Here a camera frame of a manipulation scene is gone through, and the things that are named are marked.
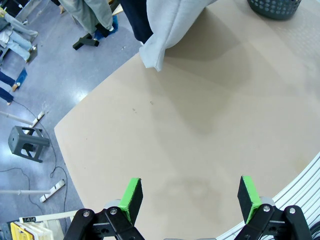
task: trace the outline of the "plastic stool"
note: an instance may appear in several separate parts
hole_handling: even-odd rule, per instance
[[[13,154],[42,163],[43,161],[39,159],[39,156],[44,147],[50,146],[50,141],[42,136],[42,129],[14,126],[11,130],[8,144]]]

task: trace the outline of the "blue floor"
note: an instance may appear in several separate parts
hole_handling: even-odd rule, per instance
[[[115,34],[101,39],[98,47],[83,46],[78,51],[72,45],[86,33],[67,13],[59,14],[59,8],[51,1],[43,0],[29,17],[29,27],[39,32],[34,41],[38,45],[38,55],[29,64],[10,51],[5,56],[1,71],[16,79],[23,68],[27,78],[16,92],[14,100],[28,107],[34,114],[45,111],[41,120],[52,140],[57,157],[57,166],[66,170],[68,179],[65,211],[83,207],[60,152],[54,127],[90,91],[98,86],[122,64],[135,55],[140,43],[134,38],[131,26],[124,13],[118,15],[119,29]],[[10,87],[0,82],[0,87]],[[7,106],[0,98],[0,111],[33,120],[34,117],[22,106],[13,102]],[[23,123],[0,116],[0,171],[22,168],[30,178],[32,190],[48,190],[59,180],[66,179],[64,172],[57,169],[54,176],[50,173],[55,166],[53,149],[46,148],[41,159],[43,163],[33,162],[13,155],[8,146],[8,137],[13,126]],[[27,190],[28,179],[20,170],[0,172],[0,190]],[[66,187],[63,187],[47,202],[40,203],[39,195],[0,195],[0,223],[17,220],[23,216],[60,213],[64,210]]]

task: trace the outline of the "beige tabletop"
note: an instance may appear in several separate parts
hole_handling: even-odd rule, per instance
[[[217,237],[242,220],[241,175],[273,197],[320,150],[320,4],[289,21],[219,0],[166,51],[137,54],[55,127],[86,208],[141,177],[147,240]]]

